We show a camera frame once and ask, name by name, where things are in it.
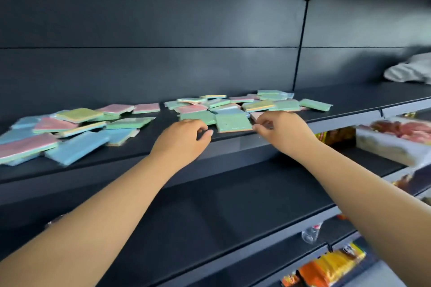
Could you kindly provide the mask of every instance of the white cloth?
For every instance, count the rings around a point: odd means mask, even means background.
[[[404,63],[389,67],[384,76],[394,82],[418,81],[431,84],[431,53],[417,54]]]

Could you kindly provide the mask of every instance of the person's right arm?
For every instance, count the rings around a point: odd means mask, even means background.
[[[257,122],[256,132],[316,177],[407,286],[431,284],[430,206],[321,143],[295,113],[266,112]]]

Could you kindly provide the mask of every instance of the person's left arm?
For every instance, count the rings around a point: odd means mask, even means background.
[[[0,263],[2,287],[93,287],[159,190],[211,142],[200,120],[168,127],[149,156]]]

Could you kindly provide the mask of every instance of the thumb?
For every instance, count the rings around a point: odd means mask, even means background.
[[[208,144],[211,142],[211,136],[213,136],[214,131],[212,129],[208,129],[203,135],[200,137],[199,141],[197,143],[202,148],[202,151],[208,146]]]
[[[254,124],[253,125],[253,131],[255,131],[257,134],[264,137],[266,140],[269,138],[269,134],[271,133],[271,131],[269,129],[267,129],[266,127],[264,127],[261,124]]]

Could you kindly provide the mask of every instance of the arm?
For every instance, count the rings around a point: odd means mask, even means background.
[[[164,184],[211,141],[200,120],[167,128],[151,154],[0,263],[2,287],[92,287]]]
[[[429,284],[431,207],[321,143],[294,113],[266,112],[253,128],[316,177],[406,285]]]

